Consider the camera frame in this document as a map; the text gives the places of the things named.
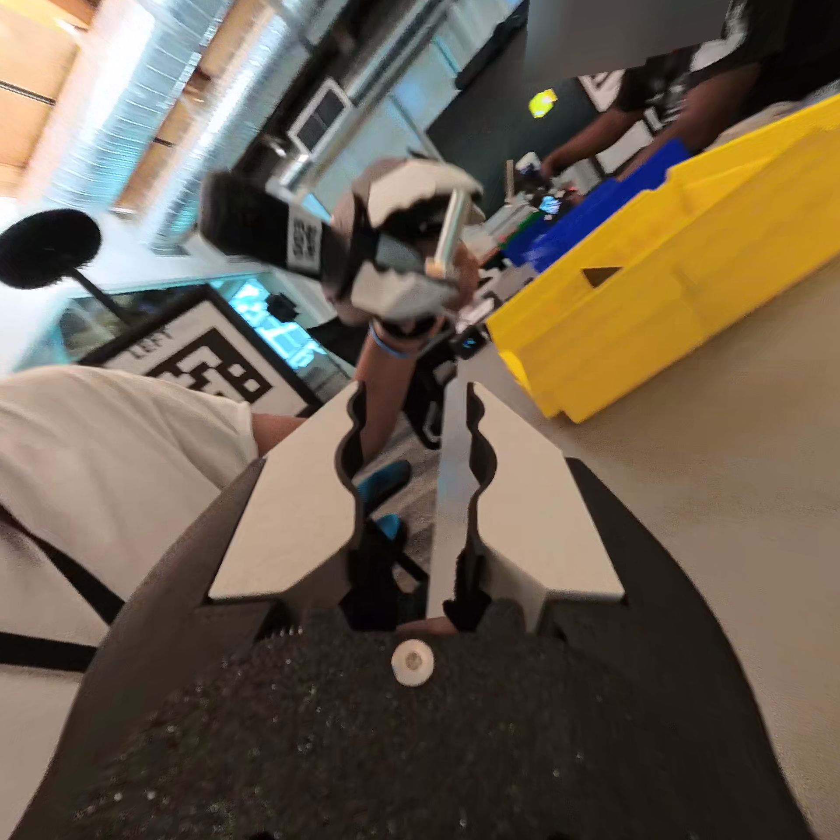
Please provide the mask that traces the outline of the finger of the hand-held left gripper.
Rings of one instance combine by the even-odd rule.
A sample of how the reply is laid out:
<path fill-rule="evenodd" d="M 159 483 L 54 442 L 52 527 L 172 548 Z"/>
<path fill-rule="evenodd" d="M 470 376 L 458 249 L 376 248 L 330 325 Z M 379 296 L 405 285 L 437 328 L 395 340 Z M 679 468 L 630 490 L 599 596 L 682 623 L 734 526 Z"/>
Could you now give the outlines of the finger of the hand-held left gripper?
<path fill-rule="evenodd" d="M 373 228 L 382 228 L 400 212 L 436 199 L 448 208 L 453 193 L 464 193 L 470 200 L 465 224 L 482 224 L 485 215 L 479 207 L 483 186 L 459 167 L 441 161 L 406 160 L 384 174 L 372 178 L 366 198 L 366 212 Z"/>
<path fill-rule="evenodd" d="M 384 322 L 436 317 L 460 297 L 458 283 L 416 272 L 360 268 L 350 290 L 350 304 Z"/>

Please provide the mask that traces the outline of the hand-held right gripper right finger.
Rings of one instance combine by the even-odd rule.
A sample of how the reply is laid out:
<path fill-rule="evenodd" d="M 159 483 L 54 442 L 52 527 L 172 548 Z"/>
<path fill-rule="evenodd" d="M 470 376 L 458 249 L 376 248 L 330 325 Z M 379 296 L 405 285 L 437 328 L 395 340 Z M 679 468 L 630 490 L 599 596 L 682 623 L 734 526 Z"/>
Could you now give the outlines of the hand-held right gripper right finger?
<path fill-rule="evenodd" d="M 620 602 L 625 590 L 560 448 L 484 385 L 467 386 L 469 546 L 493 600 Z"/>

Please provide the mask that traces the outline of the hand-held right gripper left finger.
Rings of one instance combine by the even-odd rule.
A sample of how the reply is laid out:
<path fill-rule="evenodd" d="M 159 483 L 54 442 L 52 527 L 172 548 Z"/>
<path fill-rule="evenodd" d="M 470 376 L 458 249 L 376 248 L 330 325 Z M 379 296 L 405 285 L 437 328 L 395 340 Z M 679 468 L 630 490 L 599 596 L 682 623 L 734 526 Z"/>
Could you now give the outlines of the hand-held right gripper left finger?
<path fill-rule="evenodd" d="M 264 459 L 208 590 L 212 602 L 340 602 L 364 514 L 353 483 L 365 397 L 348 384 Z"/>

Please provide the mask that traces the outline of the silver metal bolt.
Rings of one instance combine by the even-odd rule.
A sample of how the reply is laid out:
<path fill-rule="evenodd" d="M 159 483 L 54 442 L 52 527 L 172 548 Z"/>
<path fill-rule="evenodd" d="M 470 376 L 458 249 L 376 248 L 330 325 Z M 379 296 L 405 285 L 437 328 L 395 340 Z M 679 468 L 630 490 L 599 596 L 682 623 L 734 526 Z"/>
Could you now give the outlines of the silver metal bolt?
<path fill-rule="evenodd" d="M 466 190 L 454 190 L 449 198 L 444 222 L 437 237 L 434 254 L 426 258 L 425 274 L 434 280 L 451 280 L 455 276 L 455 256 L 463 230 L 474 210 L 474 201 Z"/>

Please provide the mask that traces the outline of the yellow plastic bin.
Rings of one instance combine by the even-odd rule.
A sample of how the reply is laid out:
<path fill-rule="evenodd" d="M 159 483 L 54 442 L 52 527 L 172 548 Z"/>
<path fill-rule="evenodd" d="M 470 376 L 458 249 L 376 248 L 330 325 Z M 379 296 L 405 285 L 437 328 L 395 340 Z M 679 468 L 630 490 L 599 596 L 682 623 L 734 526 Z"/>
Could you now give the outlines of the yellow plastic bin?
<path fill-rule="evenodd" d="M 581 423 L 838 257 L 839 97 L 672 167 L 487 321 Z"/>

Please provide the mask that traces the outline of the blue wristband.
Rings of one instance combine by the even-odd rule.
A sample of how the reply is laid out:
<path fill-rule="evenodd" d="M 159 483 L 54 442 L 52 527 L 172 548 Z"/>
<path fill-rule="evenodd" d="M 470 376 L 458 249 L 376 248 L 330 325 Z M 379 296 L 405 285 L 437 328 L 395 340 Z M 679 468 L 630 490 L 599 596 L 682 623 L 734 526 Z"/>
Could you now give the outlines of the blue wristband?
<path fill-rule="evenodd" d="M 380 330 L 382 325 L 372 321 L 368 328 L 369 339 L 385 354 L 400 361 L 414 360 L 424 347 L 426 337 L 411 338 L 404 334 L 393 334 Z"/>

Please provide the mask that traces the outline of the black office chair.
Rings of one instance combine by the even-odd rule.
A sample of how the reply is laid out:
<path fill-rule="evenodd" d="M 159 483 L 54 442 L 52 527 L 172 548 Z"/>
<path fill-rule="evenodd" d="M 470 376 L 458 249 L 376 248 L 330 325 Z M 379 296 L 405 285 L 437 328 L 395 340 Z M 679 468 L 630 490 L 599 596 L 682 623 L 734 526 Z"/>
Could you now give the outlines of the black office chair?
<path fill-rule="evenodd" d="M 403 414 L 426 449 L 440 449 L 445 392 L 457 372 L 457 356 L 452 347 L 452 338 L 447 333 L 432 339 L 416 359 Z"/>

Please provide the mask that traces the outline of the white vent grille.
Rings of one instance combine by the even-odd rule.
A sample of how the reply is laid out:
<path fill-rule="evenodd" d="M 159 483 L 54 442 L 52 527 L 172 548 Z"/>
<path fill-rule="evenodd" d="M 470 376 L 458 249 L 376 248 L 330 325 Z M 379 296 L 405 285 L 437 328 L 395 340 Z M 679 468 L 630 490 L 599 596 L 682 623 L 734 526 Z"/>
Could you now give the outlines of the white vent grille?
<path fill-rule="evenodd" d="M 308 157 L 320 152 L 355 106 L 340 84 L 327 78 L 290 125 L 287 135 Z"/>

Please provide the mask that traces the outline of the framed black white marker sign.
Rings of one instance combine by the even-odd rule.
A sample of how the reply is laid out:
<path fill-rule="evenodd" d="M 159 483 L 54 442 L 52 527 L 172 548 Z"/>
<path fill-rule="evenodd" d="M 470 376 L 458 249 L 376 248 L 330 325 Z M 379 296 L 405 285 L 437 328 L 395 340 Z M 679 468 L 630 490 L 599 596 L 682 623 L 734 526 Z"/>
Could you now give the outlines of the framed black white marker sign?
<path fill-rule="evenodd" d="M 256 413 L 309 417 L 323 400 L 211 286 L 89 352 L 79 365 L 223 396 Z"/>

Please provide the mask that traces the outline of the blue plastic bin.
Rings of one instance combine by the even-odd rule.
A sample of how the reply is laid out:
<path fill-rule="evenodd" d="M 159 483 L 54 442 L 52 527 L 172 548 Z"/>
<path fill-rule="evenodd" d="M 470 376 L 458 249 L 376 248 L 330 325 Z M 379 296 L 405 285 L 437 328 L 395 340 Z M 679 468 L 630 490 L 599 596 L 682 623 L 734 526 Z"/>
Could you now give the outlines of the blue plastic bin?
<path fill-rule="evenodd" d="M 500 252 L 514 266 L 529 265 L 538 272 L 545 271 L 638 194 L 662 186 L 669 170 L 689 158 L 681 141 L 669 141 L 626 179 L 611 178 L 598 185 L 580 205 L 555 222 L 547 222 L 542 213 L 538 221 L 511 236 Z"/>

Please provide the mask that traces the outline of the person's white shirt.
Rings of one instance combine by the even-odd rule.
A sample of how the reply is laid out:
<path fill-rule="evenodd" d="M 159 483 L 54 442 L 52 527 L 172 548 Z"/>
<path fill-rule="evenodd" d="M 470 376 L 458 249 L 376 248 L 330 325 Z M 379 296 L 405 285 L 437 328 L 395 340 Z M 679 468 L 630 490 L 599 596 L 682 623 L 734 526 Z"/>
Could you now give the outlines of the person's white shirt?
<path fill-rule="evenodd" d="M 245 403 L 86 366 L 1 388 L 1 495 L 21 525 L 123 602 L 258 449 Z M 96 649 L 108 626 L 38 546 L 2 522 L 3 634 Z M 81 677 L 2 665 L 1 818 L 9 838 Z"/>

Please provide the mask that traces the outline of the black round disc on pole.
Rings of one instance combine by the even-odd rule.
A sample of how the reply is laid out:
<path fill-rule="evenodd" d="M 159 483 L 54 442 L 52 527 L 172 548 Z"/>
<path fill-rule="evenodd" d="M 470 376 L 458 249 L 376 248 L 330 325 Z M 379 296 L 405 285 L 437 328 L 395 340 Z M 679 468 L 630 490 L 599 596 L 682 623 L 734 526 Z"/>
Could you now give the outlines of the black round disc on pole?
<path fill-rule="evenodd" d="M 81 268 L 102 246 L 98 223 L 76 209 L 50 209 L 17 221 L 1 235 L 1 281 L 10 288 L 33 291 L 74 280 L 122 323 L 136 318 L 97 287 Z"/>

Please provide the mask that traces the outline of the dark wall screen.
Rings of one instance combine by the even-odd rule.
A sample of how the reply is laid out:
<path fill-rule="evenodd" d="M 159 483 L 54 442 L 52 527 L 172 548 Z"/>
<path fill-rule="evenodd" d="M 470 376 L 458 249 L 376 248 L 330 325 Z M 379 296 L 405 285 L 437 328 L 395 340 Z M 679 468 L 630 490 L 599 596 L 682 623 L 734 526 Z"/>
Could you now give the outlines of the dark wall screen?
<path fill-rule="evenodd" d="M 484 187 L 481 208 L 490 216 L 505 202 L 505 163 L 533 152 L 554 151 L 594 121 L 597 110 L 576 79 L 549 81 L 558 100 L 543 117 L 529 103 L 539 91 L 526 83 L 522 64 L 527 35 L 517 33 L 505 51 L 440 113 L 427 130 L 446 162 Z"/>

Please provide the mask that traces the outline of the narrow silver ventilation duct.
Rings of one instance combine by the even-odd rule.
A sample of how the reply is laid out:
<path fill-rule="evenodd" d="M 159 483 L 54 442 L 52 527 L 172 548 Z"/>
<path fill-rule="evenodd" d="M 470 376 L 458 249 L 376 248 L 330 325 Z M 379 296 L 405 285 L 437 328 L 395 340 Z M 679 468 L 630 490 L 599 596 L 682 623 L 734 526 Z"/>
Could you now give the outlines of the narrow silver ventilation duct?
<path fill-rule="evenodd" d="M 372 39 L 336 80 L 355 109 L 342 120 L 320 152 L 308 157 L 296 148 L 296 153 L 283 158 L 268 181 L 272 192 L 302 196 L 310 190 L 436 35 L 453 4 L 452 1 L 395 2 Z"/>

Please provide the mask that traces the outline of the wide silver ventilation duct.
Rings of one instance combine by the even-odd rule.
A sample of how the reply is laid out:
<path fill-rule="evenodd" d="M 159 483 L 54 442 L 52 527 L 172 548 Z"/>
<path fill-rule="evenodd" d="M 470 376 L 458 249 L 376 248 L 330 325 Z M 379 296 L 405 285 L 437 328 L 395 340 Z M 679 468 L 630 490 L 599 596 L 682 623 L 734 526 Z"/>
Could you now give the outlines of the wide silver ventilation duct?
<path fill-rule="evenodd" d="M 28 164 L 21 204 L 112 209 L 231 5 L 100 2 Z"/>

